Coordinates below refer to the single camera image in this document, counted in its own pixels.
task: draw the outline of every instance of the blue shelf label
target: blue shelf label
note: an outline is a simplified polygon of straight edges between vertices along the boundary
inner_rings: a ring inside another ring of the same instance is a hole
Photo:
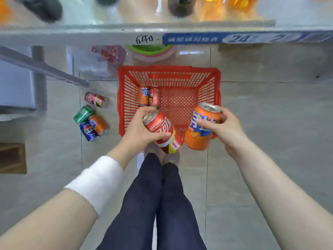
[[[198,44],[250,44],[275,42],[319,43],[333,40],[333,31],[312,32],[197,32],[166,33],[162,37],[164,45]]]

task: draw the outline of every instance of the blue pepsi can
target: blue pepsi can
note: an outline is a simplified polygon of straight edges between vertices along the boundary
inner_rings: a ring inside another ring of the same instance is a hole
[[[89,121],[86,121],[80,125],[80,130],[83,133],[83,135],[86,137],[86,139],[89,141],[94,141],[99,135],[94,130],[93,126],[89,123]]]

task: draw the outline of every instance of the hand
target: hand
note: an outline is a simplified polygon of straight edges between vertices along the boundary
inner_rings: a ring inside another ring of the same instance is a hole
[[[171,136],[169,132],[150,132],[144,126],[142,118],[149,112],[156,110],[154,107],[141,107],[139,108],[130,124],[127,126],[125,135],[123,136],[121,143],[127,143],[128,147],[131,147],[135,151],[139,152],[143,150],[146,145],[152,141],[159,139],[168,139]]]
[[[197,123],[207,129],[212,130],[225,145],[227,153],[233,157],[237,148],[244,141],[248,140],[243,131],[239,119],[231,113],[227,108],[221,107],[224,122],[222,124],[213,123],[211,121],[197,119]]]
[[[108,153],[108,156],[113,158],[125,169],[130,162],[145,146],[159,139],[168,139],[171,136],[169,132],[153,133],[146,129],[142,122],[142,118],[149,112],[156,110],[154,107],[139,108],[130,124],[127,126],[125,135],[120,143]]]

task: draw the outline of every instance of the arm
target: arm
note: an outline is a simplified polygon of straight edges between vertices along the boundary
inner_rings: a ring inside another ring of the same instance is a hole
[[[281,249],[331,249],[333,217],[246,137],[230,111],[222,113],[223,124],[198,123],[213,130],[235,159]]]
[[[142,118],[153,107],[138,109],[120,143],[68,184],[64,190],[0,237],[1,250],[75,250],[116,191],[123,170],[147,143],[170,137],[150,133]]]

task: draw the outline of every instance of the white sleeve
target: white sleeve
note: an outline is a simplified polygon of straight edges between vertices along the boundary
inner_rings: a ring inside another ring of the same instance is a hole
[[[98,216],[123,179],[123,169],[109,156],[102,156],[65,188],[79,193],[94,207]]]

